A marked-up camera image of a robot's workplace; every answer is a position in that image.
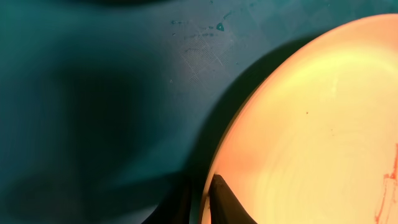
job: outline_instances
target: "teal background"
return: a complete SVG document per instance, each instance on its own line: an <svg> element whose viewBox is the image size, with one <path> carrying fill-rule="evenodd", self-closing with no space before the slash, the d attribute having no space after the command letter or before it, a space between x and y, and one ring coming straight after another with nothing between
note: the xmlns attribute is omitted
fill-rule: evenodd
<svg viewBox="0 0 398 224"><path fill-rule="evenodd" d="M2 0L0 223L140 223L180 171L200 189L227 125L203 135L205 124L215 108L212 123L235 113L216 106L255 61L397 11L396 0Z"/></svg>

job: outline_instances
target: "orange disc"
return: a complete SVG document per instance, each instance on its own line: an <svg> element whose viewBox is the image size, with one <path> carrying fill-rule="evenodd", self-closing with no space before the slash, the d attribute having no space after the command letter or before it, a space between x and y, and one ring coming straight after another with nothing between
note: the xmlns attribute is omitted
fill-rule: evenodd
<svg viewBox="0 0 398 224"><path fill-rule="evenodd" d="M320 36L259 86L222 140L220 174L264 224L398 223L398 14Z"/></svg>

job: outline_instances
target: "black object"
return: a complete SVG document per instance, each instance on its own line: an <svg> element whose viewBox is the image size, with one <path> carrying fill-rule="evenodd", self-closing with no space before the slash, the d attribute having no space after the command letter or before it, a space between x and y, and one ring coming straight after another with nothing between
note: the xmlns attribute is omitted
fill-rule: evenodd
<svg viewBox="0 0 398 224"><path fill-rule="evenodd" d="M213 176L209 195L212 224L256 224L222 176Z"/></svg>

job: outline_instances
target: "teal surface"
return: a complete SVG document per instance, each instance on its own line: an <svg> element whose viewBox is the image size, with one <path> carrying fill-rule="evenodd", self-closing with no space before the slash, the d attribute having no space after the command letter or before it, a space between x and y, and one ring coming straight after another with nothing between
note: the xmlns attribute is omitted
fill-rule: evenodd
<svg viewBox="0 0 398 224"><path fill-rule="evenodd" d="M200 136L243 71L291 41L392 12L398 0L2 0L0 223L140 223L176 173L199 167L203 181L222 130Z"/></svg>

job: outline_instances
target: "red marking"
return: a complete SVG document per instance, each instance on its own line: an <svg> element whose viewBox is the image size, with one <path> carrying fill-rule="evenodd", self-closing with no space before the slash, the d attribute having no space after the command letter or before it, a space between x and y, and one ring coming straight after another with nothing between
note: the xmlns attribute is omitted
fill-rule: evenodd
<svg viewBox="0 0 398 224"><path fill-rule="evenodd" d="M384 205L386 204L386 194L387 194L387 179L391 179L394 180L394 186L393 186L393 192L392 192L392 200L390 200L390 208L386 217L386 222L385 224L388 223L389 220L389 216L390 216L390 211L391 211L391 207L392 204L397 203L397 201L395 200L395 195L396 195L396 188L398 187L398 144L396 144L396 158L394 160L394 167L392 168L392 173L391 175L389 174L384 174L384 194L383 194L383 200L382 200L382 204L381 204L381 208L380 211L377 215L374 216L374 221L376 222L376 224L380 224L380 217L383 213L383 209L384 209Z"/></svg>
<svg viewBox="0 0 398 224"><path fill-rule="evenodd" d="M391 174L391 179L394 179L394 180L397 180L397 177L398 177L398 144L396 144L396 159L395 159L395 162L394 162L394 170L392 171L392 174Z"/></svg>

